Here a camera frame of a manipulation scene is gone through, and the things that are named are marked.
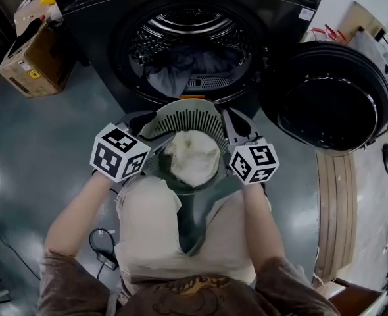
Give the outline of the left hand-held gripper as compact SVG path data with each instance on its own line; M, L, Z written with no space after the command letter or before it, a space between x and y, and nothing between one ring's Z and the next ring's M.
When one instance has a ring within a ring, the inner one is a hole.
M115 183L140 173L149 153L166 147L176 135L140 135L137 139L135 136L156 116L156 111L135 111L125 114L117 125L106 125L95 137L89 164Z

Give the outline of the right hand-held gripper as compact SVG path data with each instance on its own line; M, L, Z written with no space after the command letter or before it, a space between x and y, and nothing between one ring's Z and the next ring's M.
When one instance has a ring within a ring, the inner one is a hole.
M234 108L222 110L222 123L228 143L238 145L231 152L229 168L244 185L269 181L279 168L272 144L259 132L256 123Z

